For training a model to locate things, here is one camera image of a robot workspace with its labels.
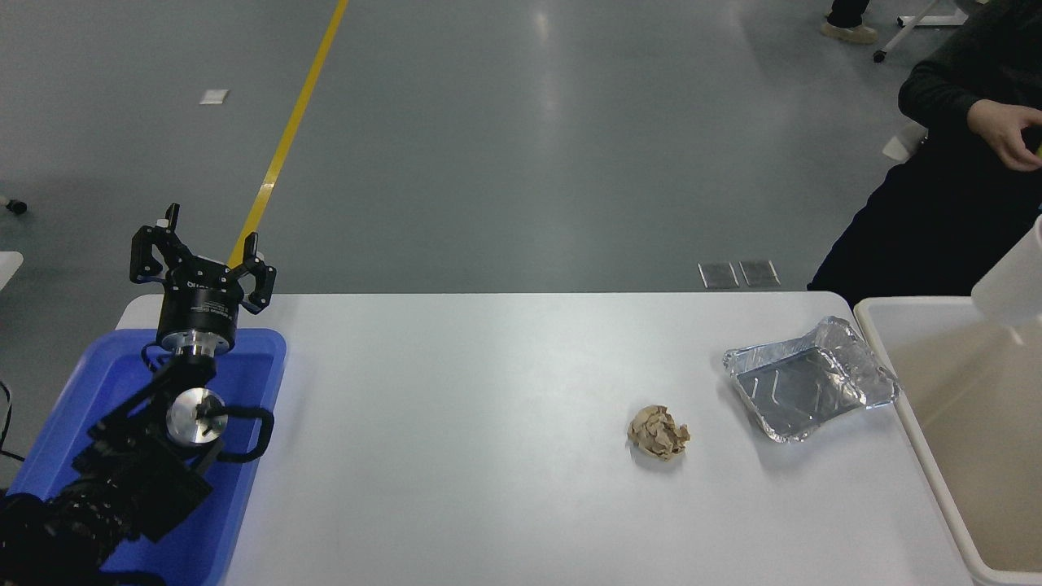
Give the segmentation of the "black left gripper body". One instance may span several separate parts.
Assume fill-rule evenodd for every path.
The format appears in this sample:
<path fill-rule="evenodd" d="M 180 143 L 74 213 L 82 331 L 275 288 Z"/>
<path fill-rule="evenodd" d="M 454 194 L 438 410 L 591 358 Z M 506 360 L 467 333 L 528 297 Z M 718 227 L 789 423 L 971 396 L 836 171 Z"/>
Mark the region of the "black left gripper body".
<path fill-rule="evenodd" d="M 168 269 L 163 280 L 156 342 L 175 352 L 202 339 L 213 352 L 235 346 L 239 303 L 244 292 L 230 267 L 212 260 L 190 260 Z"/>

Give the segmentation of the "person's hand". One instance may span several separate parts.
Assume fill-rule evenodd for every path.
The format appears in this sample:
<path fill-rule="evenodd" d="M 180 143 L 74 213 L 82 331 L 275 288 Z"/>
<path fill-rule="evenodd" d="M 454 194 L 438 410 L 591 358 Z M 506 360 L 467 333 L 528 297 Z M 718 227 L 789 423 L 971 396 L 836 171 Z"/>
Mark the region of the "person's hand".
<path fill-rule="evenodd" d="M 966 123 L 968 130 L 985 141 L 1006 169 L 1017 172 L 1040 169 L 1040 157 L 1027 148 L 1022 136 L 1029 127 L 1040 126 L 1039 109 L 982 99 L 969 107 Z"/>

